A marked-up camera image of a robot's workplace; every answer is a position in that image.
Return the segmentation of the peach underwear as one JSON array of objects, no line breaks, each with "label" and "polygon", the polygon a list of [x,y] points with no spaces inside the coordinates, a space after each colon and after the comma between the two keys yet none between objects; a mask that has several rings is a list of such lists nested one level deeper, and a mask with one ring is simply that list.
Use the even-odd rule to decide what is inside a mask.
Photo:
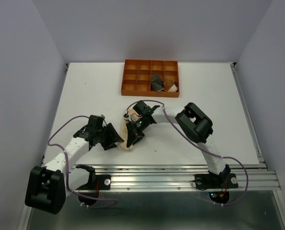
[{"label": "peach underwear", "polygon": [[[131,116],[132,114],[133,117],[135,117],[135,120],[138,119],[138,113],[135,112],[135,110],[133,109],[129,109],[127,111],[128,115]],[[134,149],[134,146],[131,145],[130,147],[127,147],[127,138],[128,138],[128,131],[127,131],[127,127],[126,127],[126,124],[128,123],[128,120],[122,120],[122,123],[121,123],[121,128],[120,128],[120,132],[119,132],[119,136],[124,140],[122,143],[119,143],[117,145],[117,148],[119,150],[123,150],[123,151],[132,151]]]}]

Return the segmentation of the dark grey underwear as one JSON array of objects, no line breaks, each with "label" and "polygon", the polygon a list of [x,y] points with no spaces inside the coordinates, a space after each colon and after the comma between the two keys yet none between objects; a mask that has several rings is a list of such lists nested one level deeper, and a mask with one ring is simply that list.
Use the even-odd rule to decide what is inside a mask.
[{"label": "dark grey underwear", "polygon": [[162,81],[160,75],[152,75],[151,76],[151,87],[156,92],[163,92],[164,91],[163,81]]}]

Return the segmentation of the orange compartment tray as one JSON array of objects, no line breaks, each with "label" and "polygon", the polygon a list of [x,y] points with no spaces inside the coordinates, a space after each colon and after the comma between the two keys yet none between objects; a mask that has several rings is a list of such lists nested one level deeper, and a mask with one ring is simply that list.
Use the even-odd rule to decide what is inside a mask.
[{"label": "orange compartment tray", "polygon": [[[177,92],[156,92],[151,87],[151,76],[160,75],[162,81],[171,79]],[[124,62],[121,95],[178,98],[180,93],[178,62],[172,60],[127,59]]]}]

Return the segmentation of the brown underwear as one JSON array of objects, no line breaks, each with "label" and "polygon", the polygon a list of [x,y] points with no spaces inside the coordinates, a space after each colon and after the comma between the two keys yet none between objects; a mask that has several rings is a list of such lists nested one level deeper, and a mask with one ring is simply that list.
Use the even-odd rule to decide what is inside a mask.
[{"label": "brown underwear", "polygon": [[175,82],[171,79],[167,79],[163,82],[164,85],[164,91],[165,92],[177,92],[178,88],[175,84]]}]

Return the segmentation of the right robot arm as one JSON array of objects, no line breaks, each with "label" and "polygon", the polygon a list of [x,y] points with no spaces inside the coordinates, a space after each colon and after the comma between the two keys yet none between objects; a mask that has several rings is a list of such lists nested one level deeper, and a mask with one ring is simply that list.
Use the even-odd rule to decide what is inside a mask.
[{"label": "right robot arm", "polygon": [[181,131],[177,131],[202,152],[208,166],[206,178],[196,176],[196,184],[209,183],[215,187],[225,185],[230,168],[217,153],[214,141],[211,139],[213,134],[211,119],[194,103],[172,109],[165,108],[161,102],[158,104],[150,107],[143,100],[131,104],[138,118],[134,120],[131,115],[124,115],[128,120],[126,146],[130,147],[141,141],[144,138],[143,131],[151,124],[169,123],[174,128],[178,124]]}]

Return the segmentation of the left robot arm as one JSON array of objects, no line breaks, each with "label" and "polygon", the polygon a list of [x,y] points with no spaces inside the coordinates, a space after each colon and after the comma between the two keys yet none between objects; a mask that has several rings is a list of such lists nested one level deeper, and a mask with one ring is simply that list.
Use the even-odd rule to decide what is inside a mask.
[{"label": "left robot arm", "polygon": [[30,171],[25,205],[57,214],[67,196],[74,194],[82,206],[94,208],[94,204],[102,200],[100,191],[110,190],[111,175],[98,175],[93,166],[78,164],[78,160],[97,144],[110,150],[122,141],[103,115],[91,115],[87,124],[73,134],[67,146],[48,142],[48,146],[59,147],[61,152],[50,162]]}]

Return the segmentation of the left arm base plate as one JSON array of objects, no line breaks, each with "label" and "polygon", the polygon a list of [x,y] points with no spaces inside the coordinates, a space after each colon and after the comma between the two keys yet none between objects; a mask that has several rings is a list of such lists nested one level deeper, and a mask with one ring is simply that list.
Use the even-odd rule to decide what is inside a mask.
[{"label": "left arm base plate", "polygon": [[111,175],[96,174],[94,182],[89,179],[89,174],[70,175],[69,186],[72,190],[110,190]]}]

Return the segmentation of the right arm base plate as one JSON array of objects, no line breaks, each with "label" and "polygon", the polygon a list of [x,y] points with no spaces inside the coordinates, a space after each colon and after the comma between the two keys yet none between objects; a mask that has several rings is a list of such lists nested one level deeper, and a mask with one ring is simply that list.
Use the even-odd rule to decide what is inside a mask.
[{"label": "right arm base plate", "polygon": [[195,174],[194,184],[198,190],[207,189],[222,189],[228,187],[228,189],[238,188],[238,180],[234,173],[230,173],[225,179],[221,179],[217,175],[209,174]]}]

